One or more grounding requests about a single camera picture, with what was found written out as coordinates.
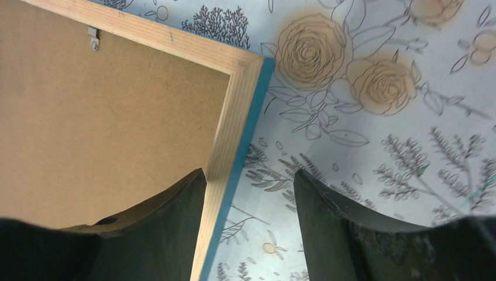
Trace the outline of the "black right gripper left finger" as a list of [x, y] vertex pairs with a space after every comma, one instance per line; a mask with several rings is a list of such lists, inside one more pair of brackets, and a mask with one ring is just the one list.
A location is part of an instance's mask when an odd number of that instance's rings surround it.
[[50, 229], [1, 219], [2, 280], [189, 280], [206, 179], [171, 187], [94, 225]]

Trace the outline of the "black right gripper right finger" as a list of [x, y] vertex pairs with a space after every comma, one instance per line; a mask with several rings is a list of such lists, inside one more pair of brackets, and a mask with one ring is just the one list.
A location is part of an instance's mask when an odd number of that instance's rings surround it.
[[294, 179], [311, 280], [494, 280], [495, 217], [423, 227], [378, 213], [301, 169]]

